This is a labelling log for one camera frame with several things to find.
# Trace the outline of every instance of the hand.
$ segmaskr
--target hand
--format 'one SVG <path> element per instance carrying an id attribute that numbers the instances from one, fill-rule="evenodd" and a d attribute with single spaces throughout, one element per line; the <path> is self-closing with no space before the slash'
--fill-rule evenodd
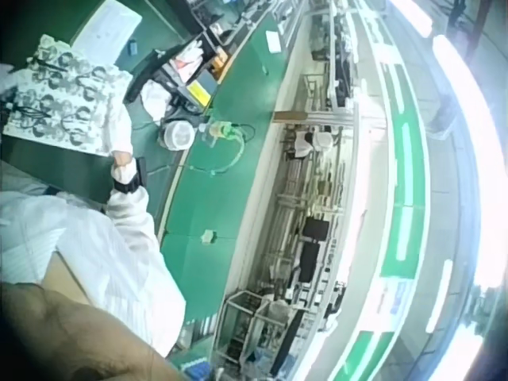
<path id="1" fill-rule="evenodd" d="M 117 167 L 124 167 L 133 161 L 133 156 L 128 152 L 114 151 L 113 152 L 114 163 Z"/>

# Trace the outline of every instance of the wire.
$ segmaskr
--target wire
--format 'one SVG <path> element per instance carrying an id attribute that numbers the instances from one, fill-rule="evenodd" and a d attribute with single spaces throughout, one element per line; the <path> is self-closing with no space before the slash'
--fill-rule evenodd
<path id="1" fill-rule="evenodd" d="M 244 150 L 245 150 L 245 141 L 244 141 L 244 137 L 243 135 L 241 135 L 241 132 L 237 130 L 237 135 L 235 136 L 236 137 L 236 141 L 240 143 L 240 149 L 238 150 L 238 153 L 237 155 L 233 158 L 233 160 L 225 165 L 224 167 L 220 167 L 220 168 L 215 168 L 215 169 L 206 169 L 206 168 L 202 168 L 202 167 L 195 167 L 194 165 L 185 165 L 185 164 L 166 164 L 162 167 L 158 167 L 152 171 L 147 171 L 147 177 L 148 176 L 151 176 L 151 175 L 154 175 L 155 173 L 159 173 L 161 171 L 164 171 L 170 167 L 181 167 L 181 168 L 189 168 L 191 169 L 192 171 L 198 171 L 198 172 L 204 172 L 204 173 L 208 173 L 212 176 L 215 176 L 215 175 L 223 175 L 225 174 L 232 166 L 234 166 L 238 160 L 240 160 L 241 156 L 243 155 L 244 153 Z"/>
<path id="2" fill-rule="evenodd" d="M 242 137 L 244 139 L 244 142 L 247 144 L 249 141 L 251 141 L 252 139 L 254 139 L 254 137 L 256 137 L 256 129 L 248 124 L 248 123 L 233 123 L 231 124 L 231 126 L 235 129 L 242 129 L 243 127 L 249 127 L 252 131 L 252 135 L 250 137 L 246 137 L 245 134 L 242 133 Z"/>

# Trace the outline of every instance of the wrist strap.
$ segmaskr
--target wrist strap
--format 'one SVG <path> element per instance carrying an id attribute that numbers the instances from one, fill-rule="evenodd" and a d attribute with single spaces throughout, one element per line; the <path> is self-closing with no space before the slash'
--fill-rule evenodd
<path id="1" fill-rule="evenodd" d="M 117 180 L 113 179 L 114 189 L 125 194 L 134 193 L 135 191 L 137 191 L 137 188 L 139 188 L 140 185 L 141 185 L 140 176 L 137 172 L 134 175 L 133 179 L 130 180 L 130 183 L 128 184 L 122 184 L 119 183 Z"/>
<path id="2" fill-rule="evenodd" d="M 121 193 L 134 193 L 139 187 L 146 187 L 146 161 L 144 157 L 136 159 L 136 174 L 128 184 L 119 183 L 113 179 L 114 189 Z"/>

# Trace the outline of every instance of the fluorescent light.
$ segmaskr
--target fluorescent light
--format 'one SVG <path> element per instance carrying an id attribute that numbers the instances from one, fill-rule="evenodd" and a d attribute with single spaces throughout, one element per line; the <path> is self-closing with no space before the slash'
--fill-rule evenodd
<path id="1" fill-rule="evenodd" d="M 453 261 L 446 260 L 443 266 L 443 274 L 441 275 L 441 281 L 439 282 L 439 289 L 437 290 L 436 302 L 434 308 L 430 314 L 429 322 L 425 331 L 427 333 L 434 332 L 437 324 L 437 320 L 441 315 L 443 306 L 445 305 L 446 294 L 448 293 L 448 287 L 450 286 L 450 279 L 452 278 Z"/>
<path id="2" fill-rule="evenodd" d="M 432 19 L 411 0 L 391 0 L 391 3 L 424 38 L 432 32 Z"/>
<path id="3" fill-rule="evenodd" d="M 474 323 L 467 328 L 465 325 L 460 325 L 429 381 L 465 379 L 482 343 L 483 338 L 475 335 Z"/>
<path id="4" fill-rule="evenodd" d="M 433 51 L 452 86 L 468 125 L 478 173 L 480 233 L 475 284 L 501 285 L 508 256 L 508 178 L 501 144 L 487 102 L 466 63 L 444 36 Z"/>

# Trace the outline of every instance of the paper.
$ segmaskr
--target paper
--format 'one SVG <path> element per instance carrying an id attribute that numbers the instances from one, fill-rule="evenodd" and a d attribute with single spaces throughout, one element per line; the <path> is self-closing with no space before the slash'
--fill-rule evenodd
<path id="1" fill-rule="evenodd" d="M 74 151 L 108 156 L 108 126 L 132 76 L 90 63 L 62 41 L 43 35 L 28 59 L 3 133 Z"/>
<path id="2" fill-rule="evenodd" d="M 267 30 L 267 42 L 270 53 L 281 53 L 282 47 L 280 45 L 280 38 L 277 32 Z"/>
<path id="3" fill-rule="evenodd" d="M 105 0 L 72 44 L 94 64 L 113 65 L 141 22 L 141 16 L 116 0 Z"/>

